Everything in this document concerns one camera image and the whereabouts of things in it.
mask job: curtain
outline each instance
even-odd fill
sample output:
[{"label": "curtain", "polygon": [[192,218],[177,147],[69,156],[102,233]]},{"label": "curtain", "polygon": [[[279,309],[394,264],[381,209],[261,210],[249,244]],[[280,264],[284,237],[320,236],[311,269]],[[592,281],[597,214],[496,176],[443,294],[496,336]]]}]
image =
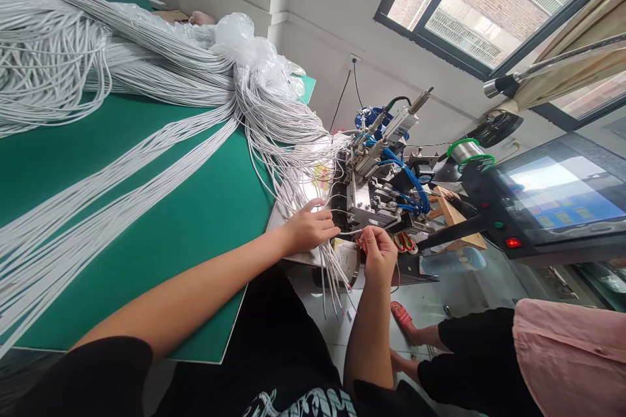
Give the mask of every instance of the curtain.
[{"label": "curtain", "polygon": [[[626,32],[626,0],[591,0],[565,25],[536,62]],[[513,101],[519,111],[564,96],[626,70],[626,50],[590,57],[530,78]]]}]

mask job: plastic bottle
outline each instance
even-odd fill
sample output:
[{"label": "plastic bottle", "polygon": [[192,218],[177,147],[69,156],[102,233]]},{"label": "plastic bottle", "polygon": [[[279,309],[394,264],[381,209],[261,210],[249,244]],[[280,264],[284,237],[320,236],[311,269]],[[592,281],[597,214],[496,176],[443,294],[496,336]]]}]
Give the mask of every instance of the plastic bottle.
[{"label": "plastic bottle", "polygon": [[483,255],[476,248],[465,246],[453,251],[426,255],[422,258],[421,267],[428,275],[439,275],[449,272],[467,272],[485,268]]}]

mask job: red sandal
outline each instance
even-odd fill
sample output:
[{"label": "red sandal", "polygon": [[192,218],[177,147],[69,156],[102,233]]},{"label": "red sandal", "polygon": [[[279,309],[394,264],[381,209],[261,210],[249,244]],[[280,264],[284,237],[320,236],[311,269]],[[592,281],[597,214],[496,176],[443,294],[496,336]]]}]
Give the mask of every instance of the red sandal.
[{"label": "red sandal", "polygon": [[396,321],[398,321],[398,324],[402,328],[402,331],[404,331],[404,333],[406,334],[406,324],[413,323],[413,318],[411,318],[411,315],[406,311],[406,309],[404,309],[404,306],[402,306],[398,302],[391,302],[391,314],[396,319]]}]

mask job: red button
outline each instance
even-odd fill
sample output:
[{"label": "red button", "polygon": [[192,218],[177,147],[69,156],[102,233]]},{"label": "red button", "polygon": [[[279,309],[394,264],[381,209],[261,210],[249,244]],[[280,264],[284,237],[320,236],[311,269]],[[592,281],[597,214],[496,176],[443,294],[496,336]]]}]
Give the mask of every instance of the red button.
[{"label": "red button", "polygon": [[508,238],[505,243],[510,249],[520,248],[522,246],[522,242],[517,238]]}]

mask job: solder wire spool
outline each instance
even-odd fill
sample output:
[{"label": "solder wire spool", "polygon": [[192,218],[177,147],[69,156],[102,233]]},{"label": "solder wire spool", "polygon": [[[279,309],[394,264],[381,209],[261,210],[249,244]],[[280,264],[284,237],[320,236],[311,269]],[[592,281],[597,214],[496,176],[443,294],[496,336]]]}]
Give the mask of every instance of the solder wire spool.
[{"label": "solder wire spool", "polygon": [[479,142],[476,139],[463,139],[454,142],[448,148],[447,155],[456,161],[459,173],[463,173],[463,169],[470,161],[480,161],[483,165],[483,171],[491,168],[496,163],[496,159],[490,154],[483,153],[478,144]]}]

